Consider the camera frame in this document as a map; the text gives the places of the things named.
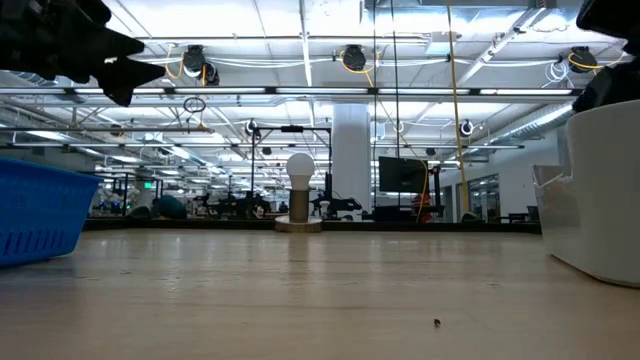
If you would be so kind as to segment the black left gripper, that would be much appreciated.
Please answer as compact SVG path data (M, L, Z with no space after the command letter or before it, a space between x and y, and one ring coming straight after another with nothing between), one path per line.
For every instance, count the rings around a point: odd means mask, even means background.
M162 66L117 58L144 50L143 42L106 28L111 11L101 1L7 0L1 3L1 68L52 81L95 78L114 103L128 107L134 90L164 77Z

